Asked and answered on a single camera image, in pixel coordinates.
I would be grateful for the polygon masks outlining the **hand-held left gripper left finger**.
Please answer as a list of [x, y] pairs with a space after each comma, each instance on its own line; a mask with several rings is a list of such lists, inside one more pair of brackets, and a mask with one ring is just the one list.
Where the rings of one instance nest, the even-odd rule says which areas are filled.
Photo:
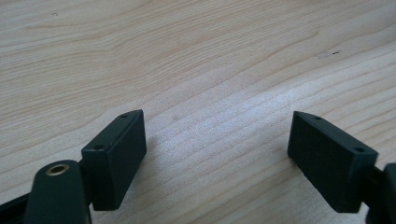
[[120, 208], [146, 153], [141, 109], [117, 116], [81, 150], [94, 210]]

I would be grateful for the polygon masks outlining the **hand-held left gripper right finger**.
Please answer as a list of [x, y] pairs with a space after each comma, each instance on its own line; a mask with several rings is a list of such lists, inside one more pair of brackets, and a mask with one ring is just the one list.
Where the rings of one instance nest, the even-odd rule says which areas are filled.
[[301, 111], [293, 113], [288, 156], [339, 213], [360, 210], [360, 186], [378, 153], [329, 121]]

